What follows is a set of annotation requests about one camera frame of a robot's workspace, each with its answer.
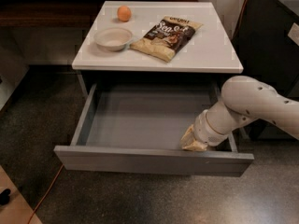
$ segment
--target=white bowl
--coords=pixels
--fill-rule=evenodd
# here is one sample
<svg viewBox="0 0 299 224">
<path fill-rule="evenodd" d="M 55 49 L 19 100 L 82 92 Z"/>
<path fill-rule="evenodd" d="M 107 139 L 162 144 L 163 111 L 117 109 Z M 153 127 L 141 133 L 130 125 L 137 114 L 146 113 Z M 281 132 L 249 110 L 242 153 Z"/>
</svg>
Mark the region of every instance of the white bowl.
<svg viewBox="0 0 299 224">
<path fill-rule="evenodd" d="M 125 48 L 131 41 L 133 34 L 124 28 L 108 28 L 97 32 L 93 39 L 102 48 L 110 51 L 118 51 Z"/>
</svg>

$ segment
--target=orange ball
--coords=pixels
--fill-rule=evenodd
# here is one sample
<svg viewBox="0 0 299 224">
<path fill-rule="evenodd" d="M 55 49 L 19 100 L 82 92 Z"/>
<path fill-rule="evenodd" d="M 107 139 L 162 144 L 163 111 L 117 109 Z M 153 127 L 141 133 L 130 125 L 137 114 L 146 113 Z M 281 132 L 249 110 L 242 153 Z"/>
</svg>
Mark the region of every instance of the orange ball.
<svg viewBox="0 0 299 224">
<path fill-rule="evenodd" d="M 120 21 L 129 21 L 131 19 L 132 12 L 128 6 L 120 6 L 118 9 L 118 18 Z"/>
</svg>

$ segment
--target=cable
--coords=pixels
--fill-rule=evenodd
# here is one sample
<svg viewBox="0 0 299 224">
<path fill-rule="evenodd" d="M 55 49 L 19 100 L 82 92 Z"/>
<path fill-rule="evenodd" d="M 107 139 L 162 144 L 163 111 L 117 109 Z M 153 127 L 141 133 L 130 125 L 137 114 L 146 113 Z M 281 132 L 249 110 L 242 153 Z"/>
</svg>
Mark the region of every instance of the cable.
<svg viewBox="0 0 299 224">
<path fill-rule="evenodd" d="M 246 6 L 246 4 L 247 4 L 248 1 L 249 1 L 249 0 L 245 0 L 243 6 L 242 6 L 242 8 L 241 8 L 240 18 L 239 18 L 239 24 L 238 24 L 237 28 L 235 29 L 233 38 L 235 37 L 235 35 L 237 34 L 237 32 L 239 31 L 239 29 L 240 29 L 240 27 L 241 27 L 241 23 L 242 23 L 242 19 L 243 19 L 244 9 L 245 9 L 245 6 Z"/>
<path fill-rule="evenodd" d="M 59 176 L 59 174 L 60 174 L 60 172 L 63 170 L 63 168 L 64 168 L 64 165 L 62 165 L 62 166 L 60 167 L 58 173 L 56 174 L 56 176 L 54 177 L 53 181 L 51 182 L 51 184 L 50 184 L 48 190 L 46 191 L 46 194 L 42 197 L 42 199 L 39 201 L 38 205 L 37 205 L 36 208 L 34 209 L 34 212 L 33 212 L 33 214 L 30 216 L 30 218 L 29 218 L 27 224 L 30 223 L 30 221 L 31 221 L 31 219 L 33 218 L 34 214 L 36 213 L 38 207 L 42 204 L 42 202 L 44 201 L 44 199 L 47 197 L 48 193 L 50 192 L 51 188 L 53 187 L 53 185 L 54 185 L 54 183 L 55 183 L 57 177 Z"/>
</svg>

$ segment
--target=dark gray floor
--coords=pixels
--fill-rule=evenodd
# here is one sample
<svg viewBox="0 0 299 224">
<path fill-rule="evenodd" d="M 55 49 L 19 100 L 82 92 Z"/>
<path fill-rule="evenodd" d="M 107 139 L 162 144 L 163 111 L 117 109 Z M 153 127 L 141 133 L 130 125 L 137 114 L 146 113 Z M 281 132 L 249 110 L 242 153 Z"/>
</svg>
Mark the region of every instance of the dark gray floor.
<svg viewBox="0 0 299 224">
<path fill-rule="evenodd" d="M 61 163 L 83 107 L 75 74 L 31 69 L 0 118 L 0 165 L 34 208 Z M 48 223 L 299 223 L 299 142 L 247 141 L 241 177 L 63 169 L 37 215 Z"/>
</svg>

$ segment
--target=gray drawer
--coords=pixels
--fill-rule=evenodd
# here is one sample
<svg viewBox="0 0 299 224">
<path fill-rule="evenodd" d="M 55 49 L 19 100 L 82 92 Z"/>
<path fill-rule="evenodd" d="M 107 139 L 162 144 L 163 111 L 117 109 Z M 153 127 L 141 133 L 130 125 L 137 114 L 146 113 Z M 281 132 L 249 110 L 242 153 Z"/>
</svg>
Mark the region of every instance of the gray drawer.
<svg viewBox="0 0 299 224">
<path fill-rule="evenodd" d="M 190 152 L 179 146 L 196 116 L 215 102 L 214 89 L 206 81 L 94 84 L 71 145 L 54 151 L 69 170 L 241 176 L 253 156 L 238 153 L 232 135 L 229 148 Z"/>
</svg>

